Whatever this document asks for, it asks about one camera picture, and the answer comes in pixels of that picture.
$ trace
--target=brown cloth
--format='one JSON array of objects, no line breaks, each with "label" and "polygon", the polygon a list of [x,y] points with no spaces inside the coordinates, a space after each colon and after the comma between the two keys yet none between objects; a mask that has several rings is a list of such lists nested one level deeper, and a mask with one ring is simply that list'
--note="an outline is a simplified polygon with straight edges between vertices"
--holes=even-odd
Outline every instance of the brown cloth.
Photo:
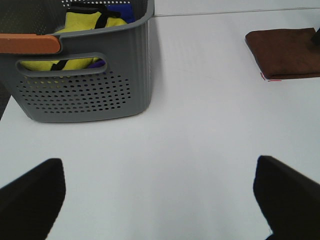
[{"label": "brown cloth", "polygon": [[312,43],[314,28],[252,31],[245,36],[267,79],[320,77],[320,46]]}]

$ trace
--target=gray plastic basket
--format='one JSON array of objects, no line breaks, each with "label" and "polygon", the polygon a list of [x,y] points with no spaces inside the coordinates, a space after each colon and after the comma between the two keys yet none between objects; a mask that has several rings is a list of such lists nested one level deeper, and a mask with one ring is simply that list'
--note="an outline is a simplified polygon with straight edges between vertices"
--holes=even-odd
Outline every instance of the gray plastic basket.
[{"label": "gray plastic basket", "polygon": [[[1,0],[0,33],[54,33],[72,0]],[[89,1],[121,4],[126,1]],[[1,80],[27,116],[39,122],[87,122],[143,112],[151,100],[149,19],[154,0],[132,0],[137,21],[115,27],[54,34],[57,54],[0,54]],[[106,66],[30,71],[20,61],[100,57]]]}]

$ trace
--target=orange handle grip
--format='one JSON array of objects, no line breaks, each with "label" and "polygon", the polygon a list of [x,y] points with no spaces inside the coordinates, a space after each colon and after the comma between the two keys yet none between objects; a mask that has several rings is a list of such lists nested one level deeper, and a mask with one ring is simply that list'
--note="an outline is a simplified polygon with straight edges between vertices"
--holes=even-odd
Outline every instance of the orange handle grip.
[{"label": "orange handle grip", "polygon": [[52,35],[0,33],[2,54],[55,54],[60,48],[59,40]]}]

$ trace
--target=yellow fabric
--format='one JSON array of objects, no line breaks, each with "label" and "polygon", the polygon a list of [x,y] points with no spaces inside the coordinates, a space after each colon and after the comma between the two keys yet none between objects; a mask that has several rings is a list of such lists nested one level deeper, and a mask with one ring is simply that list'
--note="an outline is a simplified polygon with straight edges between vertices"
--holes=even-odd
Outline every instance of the yellow fabric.
[{"label": "yellow fabric", "polygon": [[[92,14],[67,12],[65,19],[65,28],[57,31],[57,33],[68,33],[75,31],[91,30],[95,29],[98,18],[101,13],[96,12]],[[106,28],[115,27],[127,24],[121,18],[108,17],[106,22]],[[80,70],[85,69],[89,65],[95,63],[99,58],[81,58],[81,59],[71,59],[68,60],[62,70]],[[53,64],[57,64],[58,60],[52,61],[21,61],[20,63],[31,71],[50,71]]]}]

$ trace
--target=white table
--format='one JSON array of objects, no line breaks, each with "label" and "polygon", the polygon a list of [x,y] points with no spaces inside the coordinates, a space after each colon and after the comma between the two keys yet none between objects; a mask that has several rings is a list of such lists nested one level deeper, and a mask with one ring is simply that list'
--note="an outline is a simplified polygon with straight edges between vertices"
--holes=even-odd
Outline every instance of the white table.
[{"label": "white table", "polygon": [[259,155],[320,182],[320,79],[267,82],[244,37],[318,27],[319,10],[153,18],[149,108],[38,123],[10,99],[0,184],[62,158],[67,193],[48,240],[264,240]]},{"label": "white table", "polygon": [[320,8],[318,0],[154,0],[156,15]]}]

